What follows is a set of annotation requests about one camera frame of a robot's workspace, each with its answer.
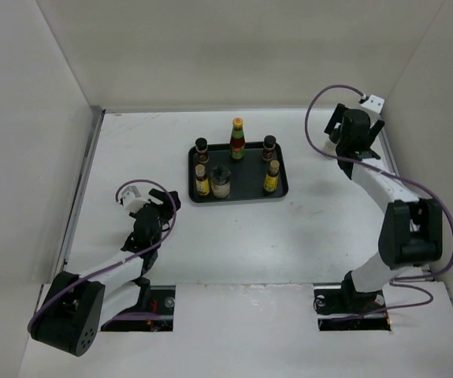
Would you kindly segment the black-cap grinder bottle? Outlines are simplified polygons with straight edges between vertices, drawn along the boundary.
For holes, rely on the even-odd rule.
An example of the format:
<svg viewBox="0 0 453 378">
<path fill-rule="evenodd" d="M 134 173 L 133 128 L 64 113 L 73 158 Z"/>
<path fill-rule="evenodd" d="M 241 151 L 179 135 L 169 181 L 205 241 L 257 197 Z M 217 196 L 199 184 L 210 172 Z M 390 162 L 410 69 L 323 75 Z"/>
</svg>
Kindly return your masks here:
<svg viewBox="0 0 453 378">
<path fill-rule="evenodd" d="M 332 137 L 329 135 L 325 140 L 325 143 L 322 147 L 322 151 L 326 158 L 334 158 L 336 156 L 336 147 L 337 142 L 332 140 Z"/>
<path fill-rule="evenodd" d="M 229 196 L 231 190 L 231 172 L 225 165 L 216 165 L 210 173 L 210 185 L 215 198 Z"/>
</svg>

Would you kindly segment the yellow-label brown bottle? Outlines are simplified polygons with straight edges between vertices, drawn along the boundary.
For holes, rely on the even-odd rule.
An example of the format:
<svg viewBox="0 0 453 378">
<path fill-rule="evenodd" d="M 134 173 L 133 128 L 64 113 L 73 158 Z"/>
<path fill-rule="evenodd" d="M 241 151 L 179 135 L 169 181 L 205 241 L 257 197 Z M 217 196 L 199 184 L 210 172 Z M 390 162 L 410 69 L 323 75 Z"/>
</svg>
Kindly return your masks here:
<svg viewBox="0 0 453 378">
<path fill-rule="evenodd" d="M 198 195 L 205 197 L 210 194 L 210 182 L 203 164 L 195 166 L 195 187 Z"/>
<path fill-rule="evenodd" d="M 263 184 L 263 190 L 265 193 L 272 194 L 275 192 L 278 185 L 279 173 L 280 162 L 278 160 L 272 160 L 268 165 Z"/>
</svg>

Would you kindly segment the small spice jar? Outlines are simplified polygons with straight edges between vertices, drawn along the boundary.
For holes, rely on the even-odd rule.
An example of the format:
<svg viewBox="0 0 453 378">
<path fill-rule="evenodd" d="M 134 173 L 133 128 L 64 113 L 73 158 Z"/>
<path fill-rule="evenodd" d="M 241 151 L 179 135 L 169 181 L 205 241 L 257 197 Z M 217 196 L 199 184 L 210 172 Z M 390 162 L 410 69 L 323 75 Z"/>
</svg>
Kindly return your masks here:
<svg viewBox="0 0 453 378">
<path fill-rule="evenodd" d="M 209 161 L 208 142 L 205 138 L 200 137 L 195 140 L 195 150 L 198 155 L 198 162 L 202 165 Z"/>
<path fill-rule="evenodd" d="M 263 140 L 263 150 L 262 150 L 262 160 L 263 161 L 272 161 L 273 160 L 273 152 L 275 146 L 277 144 L 277 140 L 273 135 L 267 135 Z"/>
</svg>

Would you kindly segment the red sauce bottle yellow cap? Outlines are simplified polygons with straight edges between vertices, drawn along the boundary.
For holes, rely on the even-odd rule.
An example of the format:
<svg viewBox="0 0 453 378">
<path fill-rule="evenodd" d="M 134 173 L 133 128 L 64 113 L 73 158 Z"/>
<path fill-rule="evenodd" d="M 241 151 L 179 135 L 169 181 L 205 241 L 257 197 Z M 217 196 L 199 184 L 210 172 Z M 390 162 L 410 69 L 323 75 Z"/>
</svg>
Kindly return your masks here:
<svg viewBox="0 0 453 378">
<path fill-rule="evenodd" d="M 245 154 L 245 137 L 243 132 L 243 119 L 236 117 L 232 121 L 230 138 L 230 156 L 235 161 L 241 161 Z"/>
</svg>

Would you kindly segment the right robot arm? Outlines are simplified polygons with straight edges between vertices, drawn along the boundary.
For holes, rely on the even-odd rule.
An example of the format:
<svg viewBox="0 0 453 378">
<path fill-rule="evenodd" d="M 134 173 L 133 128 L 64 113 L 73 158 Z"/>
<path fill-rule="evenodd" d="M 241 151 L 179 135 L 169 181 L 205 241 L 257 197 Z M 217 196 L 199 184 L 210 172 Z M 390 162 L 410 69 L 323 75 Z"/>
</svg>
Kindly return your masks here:
<svg viewBox="0 0 453 378">
<path fill-rule="evenodd" d="M 402 271 L 442 256 L 442 206 L 417 196 L 389 172 L 372 144 L 384 126 L 360 109 L 336 106 L 325 128 L 338 166 L 359 185 L 384 214 L 377 252 L 348 272 L 341 283 L 341 306 L 360 310 Z"/>
</svg>

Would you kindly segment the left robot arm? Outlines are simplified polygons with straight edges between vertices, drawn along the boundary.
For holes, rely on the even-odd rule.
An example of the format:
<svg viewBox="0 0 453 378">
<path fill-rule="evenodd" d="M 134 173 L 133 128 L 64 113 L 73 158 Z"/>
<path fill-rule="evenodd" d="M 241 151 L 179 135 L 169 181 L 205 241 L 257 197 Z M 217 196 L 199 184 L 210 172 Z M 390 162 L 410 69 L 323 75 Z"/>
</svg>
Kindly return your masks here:
<svg viewBox="0 0 453 378">
<path fill-rule="evenodd" d="M 143 199 L 130 187 L 117 200 L 134 220 L 132 231 L 108 261 L 86 272 L 63 271 L 54 277 L 42 306 L 29 321 L 33 340 L 80 357 L 103 325 L 150 307 L 150 281 L 145 275 L 173 229 L 181 207 L 179 195 L 151 189 Z"/>
</svg>

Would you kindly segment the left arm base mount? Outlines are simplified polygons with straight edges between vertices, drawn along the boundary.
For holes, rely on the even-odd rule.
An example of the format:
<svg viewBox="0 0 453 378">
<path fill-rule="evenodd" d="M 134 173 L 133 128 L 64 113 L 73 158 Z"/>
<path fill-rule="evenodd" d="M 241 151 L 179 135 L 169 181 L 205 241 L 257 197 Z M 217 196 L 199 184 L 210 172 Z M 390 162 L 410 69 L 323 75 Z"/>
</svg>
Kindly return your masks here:
<svg viewBox="0 0 453 378">
<path fill-rule="evenodd" d="M 145 277 L 128 281 L 103 299 L 102 332 L 171 332 L 176 287 L 153 286 Z"/>
</svg>

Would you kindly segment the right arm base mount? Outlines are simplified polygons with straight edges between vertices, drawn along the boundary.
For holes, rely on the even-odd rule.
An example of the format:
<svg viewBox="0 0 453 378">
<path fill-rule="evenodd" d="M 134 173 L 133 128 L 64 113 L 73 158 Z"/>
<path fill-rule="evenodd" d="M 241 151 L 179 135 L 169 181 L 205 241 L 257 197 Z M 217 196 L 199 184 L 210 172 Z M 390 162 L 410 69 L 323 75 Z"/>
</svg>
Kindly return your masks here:
<svg viewBox="0 0 453 378">
<path fill-rule="evenodd" d="M 339 285 L 316 286 L 313 306 L 321 332 L 391 330 L 383 291 L 345 298 Z"/>
</svg>

